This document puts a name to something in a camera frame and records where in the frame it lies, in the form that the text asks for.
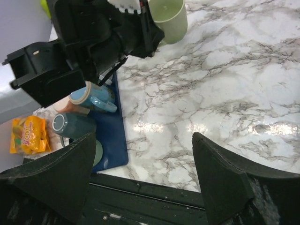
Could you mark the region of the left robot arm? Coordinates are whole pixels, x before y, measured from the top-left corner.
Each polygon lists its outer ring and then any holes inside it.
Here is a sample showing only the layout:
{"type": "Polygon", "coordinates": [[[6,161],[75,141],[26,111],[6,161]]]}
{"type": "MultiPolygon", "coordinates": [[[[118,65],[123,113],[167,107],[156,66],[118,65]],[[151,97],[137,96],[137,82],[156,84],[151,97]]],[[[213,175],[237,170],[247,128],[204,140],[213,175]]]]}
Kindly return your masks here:
{"type": "Polygon", "coordinates": [[[164,38],[147,1],[49,0],[57,39],[7,56],[0,68],[0,101],[40,107],[87,81],[103,85],[128,56],[152,57],[164,38]]]}

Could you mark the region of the blue mug with gold pattern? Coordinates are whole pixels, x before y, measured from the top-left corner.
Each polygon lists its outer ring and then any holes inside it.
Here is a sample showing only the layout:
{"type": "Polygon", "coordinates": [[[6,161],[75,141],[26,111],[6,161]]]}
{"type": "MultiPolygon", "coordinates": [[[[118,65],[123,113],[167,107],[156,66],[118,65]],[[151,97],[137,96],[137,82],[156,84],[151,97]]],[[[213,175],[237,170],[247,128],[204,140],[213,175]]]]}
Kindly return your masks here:
{"type": "Polygon", "coordinates": [[[94,111],[115,113],[115,94],[107,86],[98,86],[92,82],[85,82],[86,86],[73,91],[69,95],[72,104],[94,111]]]}

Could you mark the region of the pale green mug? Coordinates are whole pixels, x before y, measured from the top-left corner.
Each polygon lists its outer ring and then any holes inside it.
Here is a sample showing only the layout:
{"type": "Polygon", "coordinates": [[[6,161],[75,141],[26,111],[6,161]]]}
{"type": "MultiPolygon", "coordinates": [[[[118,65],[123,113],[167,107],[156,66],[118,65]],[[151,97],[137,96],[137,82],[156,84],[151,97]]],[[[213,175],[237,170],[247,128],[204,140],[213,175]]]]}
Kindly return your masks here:
{"type": "Polygon", "coordinates": [[[150,0],[148,4],[155,24],[165,34],[159,45],[172,45],[181,41],[188,30],[185,1],[150,0]]]}

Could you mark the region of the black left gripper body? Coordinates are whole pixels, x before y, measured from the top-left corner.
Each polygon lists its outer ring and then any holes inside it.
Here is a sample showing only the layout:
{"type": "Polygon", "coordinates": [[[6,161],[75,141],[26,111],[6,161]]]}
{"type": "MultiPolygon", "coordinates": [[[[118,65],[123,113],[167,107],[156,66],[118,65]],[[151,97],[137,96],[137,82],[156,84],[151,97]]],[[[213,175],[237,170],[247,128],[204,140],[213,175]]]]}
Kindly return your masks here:
{"type": "Polygon", "coordinates": [[[131,55],[139,58],[153,57],[158,48],[160,41],[165,37],[164,32],[155,24],[147,0],[140,0],[141,14],[130,14],[127,10],[125,13],[120,12],[124,18],[128,19],[136,27],[134,36],[138,40],[131,55]]]}

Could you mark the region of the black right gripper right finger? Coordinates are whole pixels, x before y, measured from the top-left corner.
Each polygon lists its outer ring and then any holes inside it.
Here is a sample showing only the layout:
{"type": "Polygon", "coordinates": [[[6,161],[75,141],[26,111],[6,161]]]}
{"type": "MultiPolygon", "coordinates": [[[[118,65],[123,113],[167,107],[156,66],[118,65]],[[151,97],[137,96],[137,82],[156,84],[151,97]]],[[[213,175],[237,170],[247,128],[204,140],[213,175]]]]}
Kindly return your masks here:
{"type": "Polygon", "coordinates": [[[192,145],[209,224],[299,224],[299,174],[251,161],[200,133],[192,145]]]}

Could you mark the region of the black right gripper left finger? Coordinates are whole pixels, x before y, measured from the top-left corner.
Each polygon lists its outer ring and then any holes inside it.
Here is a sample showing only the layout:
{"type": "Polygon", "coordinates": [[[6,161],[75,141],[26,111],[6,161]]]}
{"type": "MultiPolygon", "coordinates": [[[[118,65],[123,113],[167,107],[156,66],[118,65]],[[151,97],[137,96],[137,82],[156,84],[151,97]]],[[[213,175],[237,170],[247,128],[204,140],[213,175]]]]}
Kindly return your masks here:
{"type": "Polygon", "coordinates": [[[87,134],[0,174],[2,225],[75,225],[82,217],[96,149],[87,134]]]}

